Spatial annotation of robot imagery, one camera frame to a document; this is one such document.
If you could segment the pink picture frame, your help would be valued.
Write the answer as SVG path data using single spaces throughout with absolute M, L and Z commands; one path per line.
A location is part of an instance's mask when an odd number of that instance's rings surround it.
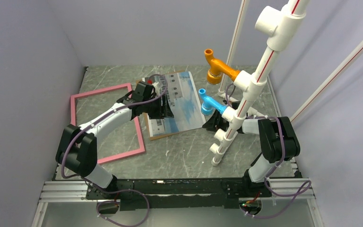
M 71 95 L 70 96 L 71 124 L 73 124 L 73 125 L 77 124 L 77 121 L 76 121 L 76 100 L 77 99 L 94 96 L 94 95 L 99 95 L 99 94 L 119 90 L 122 88 L 126 88 L 129 92 L 132 90 L 131 84 L 125 83 L 125 84 L 120 84 L 120 85 L 116 85 L 116 86 L 112 86 L 112 87 L 106 87 L 106 88 L 101 88 L 98 90 L 88 91 L 88 92 L 84 92 L 84 93 L 80 93 L 80 94 L 76 94 L 76 95 Z M 99 119 L 99 117 L 96 117 L 93 120 L 83 123 L 82 128 L 84 128 L 85 126 L 88 126 L 88 125 L 92 125 L 93 128 L 89 129 L 88 132 L 92 132 L 92 133 L 96 132 L 97 133 L 96 134 L 97 144 L 101 144 L 103 142 L 103 140 L 112 131 L 114 131 L 116 128 L 123 125 L 124 123 L 129 122 L 130 115 L 129 115 L 129 112 L 127 112 L 126 110 L 120 110 L 117 113 L 112 113 L 110 116 L 106 117 L 99 123 L 96 122 L 98 119 Z M 136 155 L 142 155 L 146 152 L 138 117 L 134 118 L 134 125 L 135 125 L 135 131 L 136 131 L 136 135 L 137 135 L 137 139 L 138 139 L 139 148 L 137 148 L 135 150 L 126 151 L 126 152 L 123 152 L 120 154 L 103 157 L 101 159 L 98 159 L 98 161 L 97 161 L 98 164 L 106 164 L 106 163 L 110 163 L 112 161 L 132 157 L 132 156 L 136 156 Z

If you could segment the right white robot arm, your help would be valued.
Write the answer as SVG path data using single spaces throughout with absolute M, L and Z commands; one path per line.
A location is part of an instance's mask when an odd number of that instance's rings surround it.
M 203 128 L 215 128 L 214 137 L 226 143 L 224 147 L 217 144 L 210 147 L 210 151 L 215 154 L 212 161 L 215 166 L 219 164 L 222 155 L 238 133 L 259 136 L 260 154 L 244 173 L 245 181 L 241 184 L 242 192 L 247 196 L 253 196 L 259 191 L 260 183 L 264 183 L 283 162 L 300 154 L 300 144 L 288 117 L 246 116 L 241 120 L 240 128 L 233 133 L 228 133 L 222 129 L 222 126 L 225 124 L 228 130 L 235 123 L 232 111 L 232 107 L 219 103 L 202 104 L 201 112 L 211 116 Z

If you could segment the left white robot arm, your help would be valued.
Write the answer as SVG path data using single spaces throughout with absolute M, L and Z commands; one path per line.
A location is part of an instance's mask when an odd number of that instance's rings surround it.
M 98 163 L 98 144 L 116 128 L 141 114 L 147 114 L 152 119 L 173 118 L 167 91 L 166 80 L 152 83 L 140 81 L 134 90 L 119 98 L 98 117 L 80 126 L 67 125 L 55 157 L 61 166 L 61 176 L 71 178 L 65 174 L 65 169 L 69 169 L 73 176 L 92 183 L 104 198 L 112 198 L 118 189 L 117 177 Z

